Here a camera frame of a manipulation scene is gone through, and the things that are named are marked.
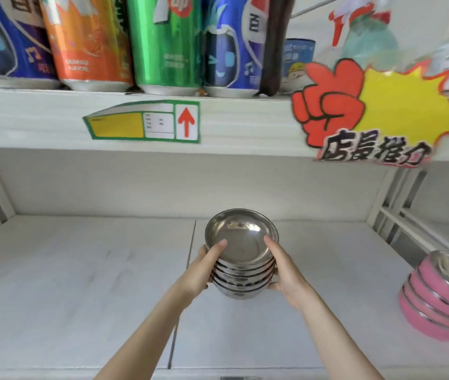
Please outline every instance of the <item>green bordered label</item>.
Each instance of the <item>green bordered label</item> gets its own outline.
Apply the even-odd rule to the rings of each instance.
[[[83,117],[94,140],[200,142],[200,103],[125,103]]]

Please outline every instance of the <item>dark plastic bottle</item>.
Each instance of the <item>dark plastic bottle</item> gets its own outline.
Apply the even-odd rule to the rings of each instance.
[[[295,0],[270,0],[259,93],[275,95],[281,86],[284,40]]]

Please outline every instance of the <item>blue container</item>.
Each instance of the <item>blue container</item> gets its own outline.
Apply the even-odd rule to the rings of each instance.
[[[252,97],[259,91],[270,0],[202,0],[205,91]]]
[[[0,88],[59,85],[39,1],[0,0]]]
[[[316,42],[304,38],[287,38],[284,42],[281,91],[292,92],[310,83],[305,64],[312,62]]]

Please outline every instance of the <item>green soda can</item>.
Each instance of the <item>green soda can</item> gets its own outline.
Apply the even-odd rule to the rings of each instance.
[[[152,95],[192,96],[202,84],[201,0],[128,0],[135,81]]]

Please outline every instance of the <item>red fist with victory sign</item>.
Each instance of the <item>red fist with victory sign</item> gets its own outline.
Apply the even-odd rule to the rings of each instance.
[[[341,59],[335,72],[319,63],[305,64],[314,84],[291,95],[293,114],[307,133],[307,145],[321,148],[340,129],[352,130],[365,112],[359,100],[364,74],[351,59]]]

